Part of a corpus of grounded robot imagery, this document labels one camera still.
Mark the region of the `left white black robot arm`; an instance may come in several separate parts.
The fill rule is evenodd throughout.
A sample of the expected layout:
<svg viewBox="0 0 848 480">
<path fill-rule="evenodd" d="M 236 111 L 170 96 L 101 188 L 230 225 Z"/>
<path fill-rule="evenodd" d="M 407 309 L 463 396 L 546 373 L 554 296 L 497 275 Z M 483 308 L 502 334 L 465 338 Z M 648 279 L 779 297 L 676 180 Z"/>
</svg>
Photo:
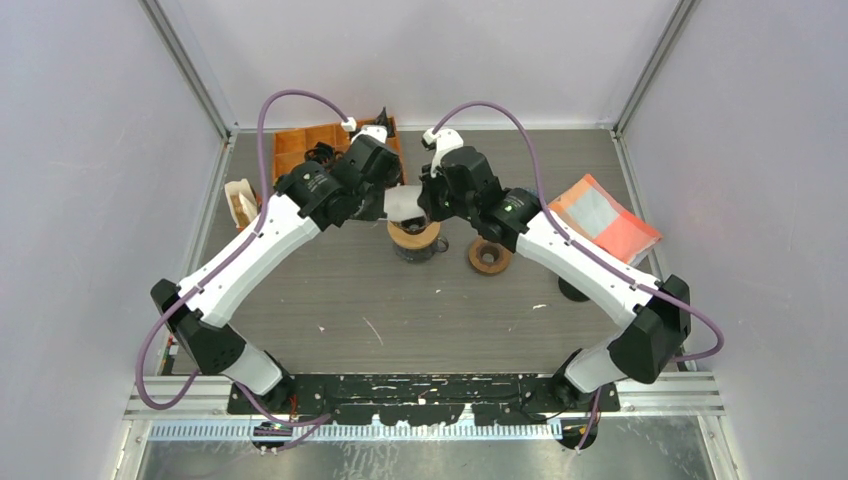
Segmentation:
<svg viewBox="0 0 848 480">
<path fill-rule="evenodd" d="M 366 126 L 333 166 L 306 161 L 278 179 L 259 217 L 203 267 L 151 290 L 167 326 L 205 375 L 225 375 L 246 387 L 269 413 L 292 397 L 287 373 L 229 322 L 249 293 L 287 256 L 330 226 L 357 216 L 380 217 L 386 188 L 400 178 L 387 131 Z"/>
</svg>

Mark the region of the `grey glass server jug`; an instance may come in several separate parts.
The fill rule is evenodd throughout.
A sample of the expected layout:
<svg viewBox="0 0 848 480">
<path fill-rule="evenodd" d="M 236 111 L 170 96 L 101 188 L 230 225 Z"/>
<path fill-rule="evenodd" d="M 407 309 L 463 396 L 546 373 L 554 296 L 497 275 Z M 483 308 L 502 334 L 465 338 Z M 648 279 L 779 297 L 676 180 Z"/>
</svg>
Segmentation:
<svg viewBox="0 0 848 480">
<path fill-rule="evenodd" d="M 446 237 L 438 235 L 431 243 L 422 246 L 411 248 L 395 242 L 393 249 L 395 254 L 402 260 L 408 263 L 422 263 L 432 259 L 436 254 L 445 253 L 449 250 L 450 244 Z"/>
</svg>

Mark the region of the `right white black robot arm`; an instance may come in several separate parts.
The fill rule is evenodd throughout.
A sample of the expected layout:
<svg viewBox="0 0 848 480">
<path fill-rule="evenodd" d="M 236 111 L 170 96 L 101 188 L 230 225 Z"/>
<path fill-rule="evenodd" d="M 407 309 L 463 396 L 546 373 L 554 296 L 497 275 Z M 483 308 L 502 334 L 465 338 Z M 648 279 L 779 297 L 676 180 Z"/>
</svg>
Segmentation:
<svg viewBox="0 0 848 480">
<path fill-rule="evenodd" d="M 435 148 L 420 179 L 419 203 L 434 220 L 468 221 L 485 240 L 548 268 L 617 325 L 616 334 L 573 353 L 557 371 L 555 396 L 565 409 L 582 409 L 608 383 L 654 383 L 688 337 L 684 281 L 629 267 L 560 218 L 548 218 L 537 193 L 502 187 L 474 147 Z"/>
</svg>

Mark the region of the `white paper coffee filter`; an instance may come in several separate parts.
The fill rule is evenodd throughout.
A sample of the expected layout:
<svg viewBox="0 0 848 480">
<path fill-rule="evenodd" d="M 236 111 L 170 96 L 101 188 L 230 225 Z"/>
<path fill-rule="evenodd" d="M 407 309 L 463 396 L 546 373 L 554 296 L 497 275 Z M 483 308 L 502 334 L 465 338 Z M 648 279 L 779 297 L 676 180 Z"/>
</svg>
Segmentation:
<svg viewBox="0 0 848 480">
<path fill-rule="evenodd" d="M 391 222 L 404 222 L 427 215 L 419 205 L 421 185 L 398 185 L 384 192 L 383 211 Z"/>
</svg>

